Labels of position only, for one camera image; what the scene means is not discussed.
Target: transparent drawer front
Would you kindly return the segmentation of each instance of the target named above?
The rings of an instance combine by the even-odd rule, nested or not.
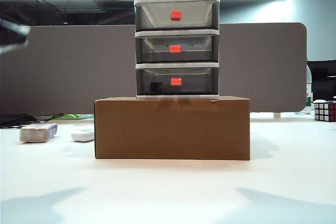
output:
[[[135,5],[135,29],[219,28],[219,2],[184,1]]]
[[[218,62],[217,35],[147,36],[137,38],[136,62]]]
[[[138,69],[137,95],[218,94],[218,68]]]

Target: red drawer handle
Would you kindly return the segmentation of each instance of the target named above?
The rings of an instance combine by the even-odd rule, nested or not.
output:
[[[181,10],[172,10],[170,14],[170,19],[174,21],[180,21],[182,18],[182,11]]]
[[[171,52],[171,53],[181,52],[181,45],[171,45],[171,46],[169,46],[169,52]]]
[[[181,86],[182,85],[182,78],[171,78],[170,83],[172,86]]]

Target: wall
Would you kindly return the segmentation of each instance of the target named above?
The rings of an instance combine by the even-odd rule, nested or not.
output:
[[[301,22],[308,60],[336,59],[335,0],[275,0],[221,11],[221,23]]]

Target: eraser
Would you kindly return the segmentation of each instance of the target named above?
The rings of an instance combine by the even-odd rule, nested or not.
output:
[[[44,143],[55,136],[57,123],[34,123],[20,129],[20,141]]]

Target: white eraser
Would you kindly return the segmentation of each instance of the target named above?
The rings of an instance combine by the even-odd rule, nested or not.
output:
[[[34,123],[20,129],[20,141],[43,143],[51,139],[57,132],[57,123]]]
[[[77,142],[88,142],[95,139],[94,129],[77,130],[71,134],[72,140]]]

